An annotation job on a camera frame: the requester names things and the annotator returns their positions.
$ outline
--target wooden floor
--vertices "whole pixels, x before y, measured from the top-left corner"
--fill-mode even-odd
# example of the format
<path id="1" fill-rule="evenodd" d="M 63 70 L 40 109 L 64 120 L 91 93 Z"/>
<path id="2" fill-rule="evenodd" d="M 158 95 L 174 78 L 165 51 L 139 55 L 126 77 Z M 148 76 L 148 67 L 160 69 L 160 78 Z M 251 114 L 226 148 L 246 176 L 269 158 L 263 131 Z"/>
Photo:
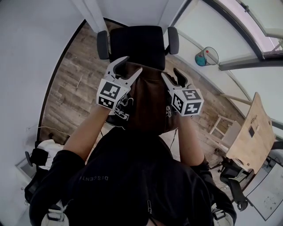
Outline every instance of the wooden floor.
<path id="1" fill-rule="evenodd" d="M 109 30 L 119 27 L 111 22 L 107 22 L 107 26 Z M 72 42 L 55 75 L 42 120 L 42 126 L 55 128 L 63 133 L 54 129 L 42 128 L 40 140 L 48 139 L 48 134 L 53 133 L 55 142 L 63 144 L 67 134 L 73 133 L 96 105 L 96 92 L 108 64 L 108 60 L 99 59 L 96 50 L 96 34 L 86 23 Z M 195 116 L 193 121 L 201 147 L 208 162 L 213 166 L 221 161 L 221 157 L 219 153 L 214 152 L 216 148 L 214 144 L 199 130 L 209 131 L 216 122 L 218 114 L 236 120 L 239 124 L 243 124 L 244 118 L 227 99 L 219 96 L 219 92 L 202 76 L 176 57 L 168 55 L 165 71 L 173 75 L 174 67 L 191 76 L 194 85 L 201 90 L 204 97 L 201 114 Z M 221 122 L 219 128 L 225 132 L 228 124 Z M 109 129 L 109 126 L 105 126 L 102 133 L 107 133 Z M 170 146 L 174 131 L 162 134 L 161 137 Z M 178 146 L 177 133 L 171 148 L 176 160 L 180 159 Z M 212 170 L 212 174 L 216 185 L 231 197 L 229 188 L 225 189 L 225 185 L 220 182 L 217 169 Z"/>

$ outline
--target person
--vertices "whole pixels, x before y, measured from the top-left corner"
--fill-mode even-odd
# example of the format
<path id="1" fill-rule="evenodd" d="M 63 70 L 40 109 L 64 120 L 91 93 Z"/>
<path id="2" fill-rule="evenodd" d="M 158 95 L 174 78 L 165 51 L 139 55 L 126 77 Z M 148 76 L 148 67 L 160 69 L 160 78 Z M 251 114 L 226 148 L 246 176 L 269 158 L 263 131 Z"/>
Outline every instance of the person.
<path id="1" fill-rule="evenodd" d="M 190 117 L 178 116 L 180 162 L 154 134 L 110 130 L 96 142 L 110 110 L 96 106 L 55 156 L 35 191 L 30 220 L 39 226 L 61 201 L 69 225 L 210 226 L 215 203 L 236 212 L 213 182 Z"/>

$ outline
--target white cloth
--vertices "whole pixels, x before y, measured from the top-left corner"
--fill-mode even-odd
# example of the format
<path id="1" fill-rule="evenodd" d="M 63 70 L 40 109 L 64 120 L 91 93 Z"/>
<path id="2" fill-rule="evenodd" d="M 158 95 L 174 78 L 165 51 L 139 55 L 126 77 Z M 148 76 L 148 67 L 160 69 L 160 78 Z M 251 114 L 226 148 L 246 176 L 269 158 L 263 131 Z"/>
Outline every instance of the white cloth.
<path id="1" fill-rule="evenodd" d="M 46 161 L 45 166 L 39 166 L 42 169 L 50 170 L 53 158 L 57 154 L 58 151 L 63 150 L 63 145 L 60 145 L 58 143 L 55 143 L 54 140 L 48 139 L 45 141 L 42 141 L 37 148 L 43 149 L 48 152 L 48 158 Z"/>

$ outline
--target wooden desk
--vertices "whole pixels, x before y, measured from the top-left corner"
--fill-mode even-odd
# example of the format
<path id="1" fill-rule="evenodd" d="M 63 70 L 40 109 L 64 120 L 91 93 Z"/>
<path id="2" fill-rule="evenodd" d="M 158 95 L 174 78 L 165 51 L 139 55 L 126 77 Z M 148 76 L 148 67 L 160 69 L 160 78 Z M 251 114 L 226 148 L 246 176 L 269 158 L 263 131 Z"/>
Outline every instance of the wooden desk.
<path id="1" fill-rule="evenodd" d="M 267 158 L 275 141 L 272 122 L 270 117 L 264 111 L 260 95 L 256 92 L 252 102 L 225 94 L 221 94 L 221 96 L 251 106 L 233 144 L 230 147 L 225 143 L 223 143 L 223 145 L 229 148 L 226 157 L 234 159 L 243 169 L 253 169 L 254 173 L 257 173 Z M 253 136 L 251 136 L 249 132 L 251 128 L 254 131 Z"/>

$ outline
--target forearm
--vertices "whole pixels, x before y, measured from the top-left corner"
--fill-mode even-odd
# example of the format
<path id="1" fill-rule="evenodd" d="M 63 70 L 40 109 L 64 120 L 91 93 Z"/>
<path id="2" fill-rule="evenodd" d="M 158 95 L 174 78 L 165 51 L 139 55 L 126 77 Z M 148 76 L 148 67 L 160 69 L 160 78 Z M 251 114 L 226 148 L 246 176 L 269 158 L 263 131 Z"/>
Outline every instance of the forearm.
<path id="1" fill-rule="evenodd" d="M 181 162 L 187 166 L 198 166 L 204 160 L 204 153 L 201 150 L 192 119 L 190 116 L 178 116 L 178 123 Z"/>
<path id="2" fill-rule="evenodd" d="M 110 110 L 107 108 L 96 106 L 70 136 L 64 150 L 72 151 L 86 161 L 109 112 Z"/>

